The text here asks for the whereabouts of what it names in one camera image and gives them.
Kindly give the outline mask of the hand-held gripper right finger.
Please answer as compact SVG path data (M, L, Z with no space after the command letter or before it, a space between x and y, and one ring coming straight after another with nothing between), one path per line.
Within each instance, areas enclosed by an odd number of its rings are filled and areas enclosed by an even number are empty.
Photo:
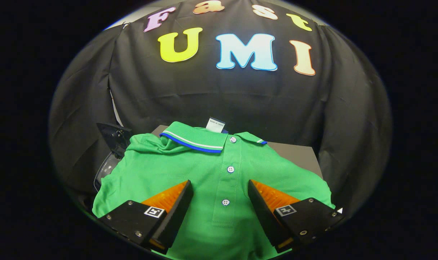
M335 210L315 198L297 199L253 179L248 196L262 229L278 253L300 250L336 229L344 220Z

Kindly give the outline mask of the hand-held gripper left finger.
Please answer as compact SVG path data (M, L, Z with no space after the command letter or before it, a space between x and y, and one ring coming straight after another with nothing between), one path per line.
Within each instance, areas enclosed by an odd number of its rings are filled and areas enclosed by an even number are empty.
M99 222L145 250L166 255L178 235L194 196L186 180L143 202L127 200Z

